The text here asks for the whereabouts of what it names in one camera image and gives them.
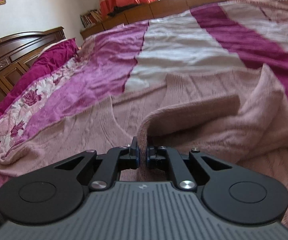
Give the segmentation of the pink knitted sweater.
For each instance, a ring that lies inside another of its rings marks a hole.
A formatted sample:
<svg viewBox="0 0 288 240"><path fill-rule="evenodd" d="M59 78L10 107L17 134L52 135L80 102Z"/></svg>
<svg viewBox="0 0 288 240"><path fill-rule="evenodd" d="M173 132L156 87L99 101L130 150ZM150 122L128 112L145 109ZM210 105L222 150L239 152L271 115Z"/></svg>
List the pink knitted sweater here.
<svg viewBox="0 0 288 240"><path fill-rule="evenodd" d="M168 74L161 85L108 96L8 151L0 173L20 176L84 150L139 147L200 151L271 176L288 189L288 99L269 66ZM288 227L288 210L284 216Z"/></svg>

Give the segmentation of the dark wooden headboard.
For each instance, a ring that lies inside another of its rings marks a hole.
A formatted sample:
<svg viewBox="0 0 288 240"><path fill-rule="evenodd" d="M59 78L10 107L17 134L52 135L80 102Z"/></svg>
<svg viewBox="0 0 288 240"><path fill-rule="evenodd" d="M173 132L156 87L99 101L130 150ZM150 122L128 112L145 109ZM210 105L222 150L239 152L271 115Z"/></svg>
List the dark wooden headboard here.
<svg viewBox="0 0 288 240"><path fill-rule="evenodd" d="M0 102L30 70L44 48L64 39L63 27L47 31L28 31L0 38Z"/></svg>

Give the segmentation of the magenta pillow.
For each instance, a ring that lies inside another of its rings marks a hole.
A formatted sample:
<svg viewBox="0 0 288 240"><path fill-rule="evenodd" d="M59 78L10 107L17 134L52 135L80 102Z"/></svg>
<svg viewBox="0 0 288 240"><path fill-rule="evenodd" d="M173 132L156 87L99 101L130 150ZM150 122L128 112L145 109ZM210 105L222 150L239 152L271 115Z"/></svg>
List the magenta pillow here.
<svg viewBox="0 0 288 240"><path fill-rule="evenodd" d="M76 56L77 51L76 39L71 38L62 40L42 52L30 70L20 78L13 89L0 102L0 117L34 82L51 75L64 66L65 63Z"/></svg>

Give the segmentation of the striped pink magenta bedspread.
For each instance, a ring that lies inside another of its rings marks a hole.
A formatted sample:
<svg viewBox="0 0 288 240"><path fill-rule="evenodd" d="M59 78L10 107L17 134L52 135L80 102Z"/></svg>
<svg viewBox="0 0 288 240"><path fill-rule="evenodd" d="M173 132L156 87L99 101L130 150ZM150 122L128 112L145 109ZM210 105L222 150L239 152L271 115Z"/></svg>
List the striped pink magenta bedspread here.
<svg viewBox="0 0 288 240"><path fill-rule="evenodd" d="M108 95L148 87L170 72L264 64L288 96L288 0L232 0L120 24L86 38L74 58L15 100L0 117L0 140L9 151ZM7 180L0 174L0 187Z"/></svg>

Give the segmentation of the stack of books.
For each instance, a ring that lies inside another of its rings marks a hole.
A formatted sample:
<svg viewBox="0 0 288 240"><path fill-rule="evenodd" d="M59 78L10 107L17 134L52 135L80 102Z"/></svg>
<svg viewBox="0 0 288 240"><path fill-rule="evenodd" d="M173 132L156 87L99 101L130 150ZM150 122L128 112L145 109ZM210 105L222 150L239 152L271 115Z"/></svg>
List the stack of books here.
<svg viewBox="0 0 288 240"><path fill-rule="evenodd" d="M84 28L91 27L102 22L102 15L99 10L89 10L80 15L81 22Z"/></svg>

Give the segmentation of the black cloth on cabinet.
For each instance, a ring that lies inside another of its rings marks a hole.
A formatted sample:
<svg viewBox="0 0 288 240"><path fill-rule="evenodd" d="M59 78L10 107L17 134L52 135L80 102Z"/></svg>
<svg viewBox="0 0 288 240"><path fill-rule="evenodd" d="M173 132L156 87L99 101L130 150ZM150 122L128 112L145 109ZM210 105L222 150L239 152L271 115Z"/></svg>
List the black cloth on cabinet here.
<svg viewBox="0 0 288 240"><path fill-rule="evenodd" d="M108 16L109 16L109 17L114 17L114 16L116 16L117 14L119 14L119 13L121 13L121 12L124 12L124 11L126 11L126 10L132 9L132 8L134 8L134 7L137 7L137 6L139 6L139 4L130 4L130 5L126 5L126 6L124 6L124 7L117 7L117 6L115 6L115 7L113 8L113 10L112 10L110 13L108 13Z"/></svg>

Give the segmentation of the long wooden low cabinet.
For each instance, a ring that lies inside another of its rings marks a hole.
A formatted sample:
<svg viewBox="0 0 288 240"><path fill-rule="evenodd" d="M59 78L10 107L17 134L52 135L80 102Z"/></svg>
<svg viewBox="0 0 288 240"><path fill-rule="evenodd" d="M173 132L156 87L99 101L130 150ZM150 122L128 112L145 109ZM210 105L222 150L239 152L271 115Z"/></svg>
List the long wooden low cabinet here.
<svg viewBox="0 0 288 240"><path fill-rule="evenodd" d="M131 9L118 13L114 17L109 17L100 23L96 23L81 31L81 36L85 39L93 34L111 29L120 24L130 24L153 18L179 14L190 8L204 4L226 2L231 0L159 0L150 4L137 5Z"/></svg>

